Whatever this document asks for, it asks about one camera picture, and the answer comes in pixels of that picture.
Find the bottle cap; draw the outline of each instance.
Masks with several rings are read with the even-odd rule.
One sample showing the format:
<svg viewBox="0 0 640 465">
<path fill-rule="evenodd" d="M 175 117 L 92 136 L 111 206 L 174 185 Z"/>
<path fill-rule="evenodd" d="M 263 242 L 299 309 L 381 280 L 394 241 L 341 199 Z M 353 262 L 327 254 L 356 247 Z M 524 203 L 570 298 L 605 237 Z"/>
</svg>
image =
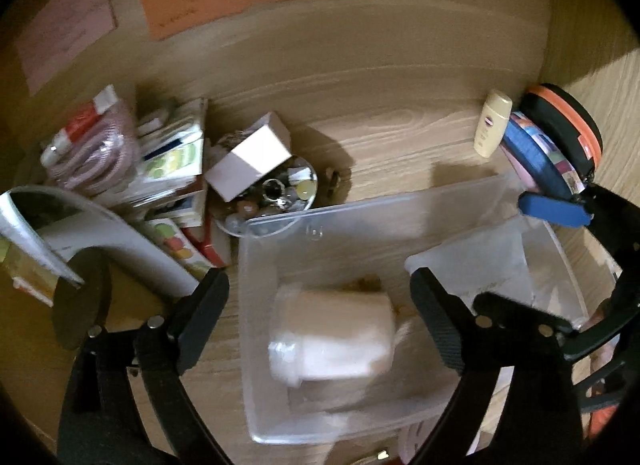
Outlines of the bottle cap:
<svg viewBox="0 0 640 465">
<path fill-rule="evenodd" d="M 487 95 L 487 98 L 484 101 L 484 105 L 490 107 L 501 117 L 509 117 L 513 102 L 508 95 L 505 95 L 501 91 L 491 90 L 491 93 Z"/>
</svg>

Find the small cardboard box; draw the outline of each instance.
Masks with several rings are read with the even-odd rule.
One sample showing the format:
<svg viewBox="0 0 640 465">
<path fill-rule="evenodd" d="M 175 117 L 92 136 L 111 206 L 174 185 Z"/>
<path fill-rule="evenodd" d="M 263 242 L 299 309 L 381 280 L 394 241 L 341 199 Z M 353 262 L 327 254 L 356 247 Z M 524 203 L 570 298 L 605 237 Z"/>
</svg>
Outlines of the small cardboard box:
<svg viewBox="0 0 640 465">
<path fill-rule="evenodd" d="M 255 122 L 247 132 L 249 137 L 204 175 L 226 202 L 291 156 L 291 136 L 273 111 Z"/>
</svg>

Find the clear plastic packaging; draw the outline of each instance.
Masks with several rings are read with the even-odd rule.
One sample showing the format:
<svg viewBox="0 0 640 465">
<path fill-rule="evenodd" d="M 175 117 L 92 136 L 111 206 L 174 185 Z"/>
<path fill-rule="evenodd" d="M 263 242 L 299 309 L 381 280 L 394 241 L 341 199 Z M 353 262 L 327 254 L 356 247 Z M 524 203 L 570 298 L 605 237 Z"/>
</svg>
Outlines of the clear plastic packaging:
<svg viewBox="0 0 640 465">
<path fill-rule="evenodd" d="M 97 121 L 69 144 L 68 152 L 46 164 L 58 187 L 95 196 L 121 182 L 140 160 L 134 120 L 126 103 L 113 96 L 114 102 L 100 109 Z"/>
<path fill-rule="evenodd" d="M 517 216 L 522 184 L 513 172 L 464 184 L 247 222 L 239 249 L 242 385 L 248 428 L 261 443 L 329 443 L 439 416 L 458 384 L 415 315 L 404 262 L 446 239 Z M 260 236 L 267 226 L 271 236 Z M 533 306 L 580 324 L 582 295 L 557 238 L 522 219 Z M 271 376 L 270 319 L 281 286 L 335 289 L 375 273 L 399 317 L 389 372 L 373 379 L 303 381 Z"/>
</svg>

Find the orange stripe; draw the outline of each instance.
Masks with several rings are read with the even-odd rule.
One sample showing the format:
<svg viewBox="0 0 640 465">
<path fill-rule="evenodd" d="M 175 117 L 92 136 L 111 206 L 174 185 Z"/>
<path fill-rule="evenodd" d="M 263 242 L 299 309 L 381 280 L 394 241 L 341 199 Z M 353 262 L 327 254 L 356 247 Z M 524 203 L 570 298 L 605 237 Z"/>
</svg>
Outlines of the orange stripe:
<svg viewBox="0 0 640 465">
<path fill-rule="evenodd" d="M 538 95 L 540 98 L 546 100 L 554 108 L 560 111 L 562 115 L 564 115 L 564 117 L 574 125 L 574 128 L 578 130 L 578 133 L 583 136 L 584 140 L 589 146 L 589 150 L 584 150 L 584 154 L 587 155 L 587 158 L 591 158 L 591 155 L 593 155 L 593 165 L 597 168 L 602 159 L 602 150 L 600 148 L 596 135 L 593 133 L 593 131 L 591 131 L 591 128 L 578 114 L 578 112 L 574 110 L 570 105 L 568 105 L 564 101 L 564 99 L 551 91 L 549 88 L 545 88 L 544 86 L 534 86 L 532 88 L 529 88 L 527 90 L 527 93 L 533 93 L 534 95 Z"/>
</svg>

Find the wooden surface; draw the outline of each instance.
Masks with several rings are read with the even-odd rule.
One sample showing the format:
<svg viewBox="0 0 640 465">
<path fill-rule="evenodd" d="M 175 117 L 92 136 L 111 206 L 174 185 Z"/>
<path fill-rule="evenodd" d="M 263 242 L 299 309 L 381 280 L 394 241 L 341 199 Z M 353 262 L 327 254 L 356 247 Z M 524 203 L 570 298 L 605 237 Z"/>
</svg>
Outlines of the wooden surface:
<svg viewBox="0 0 640 465">
<path fill-rule="evenodd" d="M 138 0 L 112 0 L 118 28 L 30 98 L 12 40 L 44 2 L 16 0 L 0 20 L 0 117 L 7 136 L 15 138 L 3 141 L 24 150 L 58 129 L 65 110 L 110 82 L 130 102 L 137 99 L 140 112 L 167 96 L 205 96 L 212 138 L 274 109 L 291 130 L 295 152 L 318 169 L 331 165 L 351 172 L 347 200 L 353 201 L 504 170 L 501 153 L 485 161 L 472 148 L 482 100 L 492 87 L 516 98 L 540 78 L 571 91 L 601 127 L 605 156 L 598 181 L 640 203 L 638 44 L 612 0 L 293 1 L 253 8 L 161 42 L 148 39 Z M 583 232 L 560 236 L 593 309 L 610 291 L 602 255 Z M 183 378 L 230 458 L 238 464 L 341 465 L 380 440 L 393 445 L 393 434 L 322 446 L 250 440 L 234 268 L 230 276 L 232 294 L 222 319 L 200 362 Z M 2 308 L 0 323 L 23 314 Z M 21 362 L 15 354 L 4 359 L 0 380 Z M 167 448 L 137 380 L 134 390 L 150 436 Z M 40 392 L 23 385 L 27 389 L 15 384 L 9 391 L 20 408 L 25 391 L 32 402 Z"/>
</svg>

